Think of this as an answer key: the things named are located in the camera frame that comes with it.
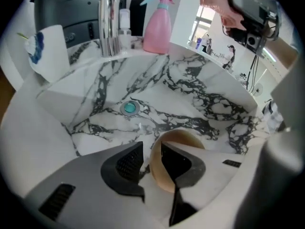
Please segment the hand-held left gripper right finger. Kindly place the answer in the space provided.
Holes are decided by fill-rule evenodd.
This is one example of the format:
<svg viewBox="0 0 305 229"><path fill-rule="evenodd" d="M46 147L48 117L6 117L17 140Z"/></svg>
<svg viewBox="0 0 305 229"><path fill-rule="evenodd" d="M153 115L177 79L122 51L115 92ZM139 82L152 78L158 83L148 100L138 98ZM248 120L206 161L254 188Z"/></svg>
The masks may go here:
<svg viewBox="0 0 305 229"><path fill-rule="evenodd" d="M235 176L244 156L163 142L161 160L174 183L169 219L174 226L208 207Z"/></svg>

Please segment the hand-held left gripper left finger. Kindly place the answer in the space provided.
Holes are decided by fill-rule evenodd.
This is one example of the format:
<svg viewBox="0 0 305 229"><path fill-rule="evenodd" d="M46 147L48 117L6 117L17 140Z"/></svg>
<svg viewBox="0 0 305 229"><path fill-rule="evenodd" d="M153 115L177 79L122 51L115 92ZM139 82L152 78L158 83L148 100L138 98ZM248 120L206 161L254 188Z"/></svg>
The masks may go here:
<svg viewBox="0 0 305 229"><path fill-rule="evenodd" d="M51 229L150 229L142 164L142 142L81 156L41 181L25 203Z"/></svg>

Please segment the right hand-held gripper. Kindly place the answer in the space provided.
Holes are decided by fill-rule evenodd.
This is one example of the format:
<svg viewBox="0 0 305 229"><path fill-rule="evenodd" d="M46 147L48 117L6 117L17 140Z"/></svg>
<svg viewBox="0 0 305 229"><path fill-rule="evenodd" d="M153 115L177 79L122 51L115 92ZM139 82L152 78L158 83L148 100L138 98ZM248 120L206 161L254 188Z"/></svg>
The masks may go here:
<svg viewBox="0 0 305 229"><path fill-rule="evenodd" d="M228 3L243 18L235 19L234 28L228 32L240 45L261 55L267 41L278 39L281 14L275 0L228 0Z"/></svg>

